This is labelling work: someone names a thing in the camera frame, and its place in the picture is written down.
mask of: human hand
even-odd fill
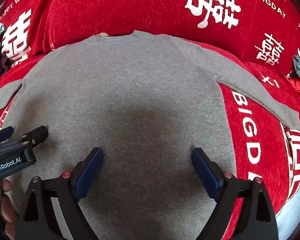
[[[2,180],[2,188],[4,192],[9,192],[12,189],[11,182],[7,179]],[[2,205],[1,205],[1,212],[5,220],[7,221],[5,227],[5,233],[11,240],[15,240],[15,233],[16,233],[16,223],[17,223],[17,215],[14,212],[13,206],[11,204],[10,198],[3,194],[2,197]]]

